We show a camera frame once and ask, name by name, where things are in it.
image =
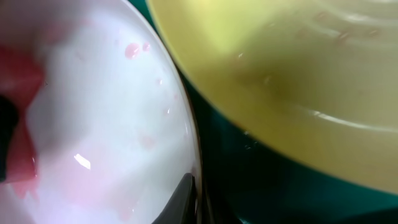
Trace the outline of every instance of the green surface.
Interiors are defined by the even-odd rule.
[[[153,26],[145,1],[130,1]],[[183,81],[198,123],[204,173],[217,180],[242,219],[279,223],[282,217],[305,216],[316,222],[332,222],[398,208],[395,195],[329,177],[259,144],[215,111],[186,79]]]

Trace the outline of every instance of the white bowl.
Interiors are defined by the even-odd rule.
[[[35,180],[0,186],[3,224],[150,224],[200,156],[161,41],[121,0],[3,0],[0,44],[34,55]]]

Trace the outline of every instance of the dark green background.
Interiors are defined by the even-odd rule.
[[[130,0],[154,26],[145,0]],[[338,180],[292,162],[245,135],[183,78],[195,111],[206,176],[248,223],[279,223],[299,214],[333,222],[398,208],[398,197]]]

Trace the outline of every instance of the yellow plate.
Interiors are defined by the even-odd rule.
[[[197,90],[281,154],[398,193],[398,7],[147,0]]]

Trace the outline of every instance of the plate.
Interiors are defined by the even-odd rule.
[[[385,1],[148,0],[196,89],[294,161],[398,193],[398,8]]]
[[[27,112],[37,178],[0,186],[2,223],[152,223],[180,179],[201,192],[193,116],[127,1],[1,1],[0,43],[45,70]]]

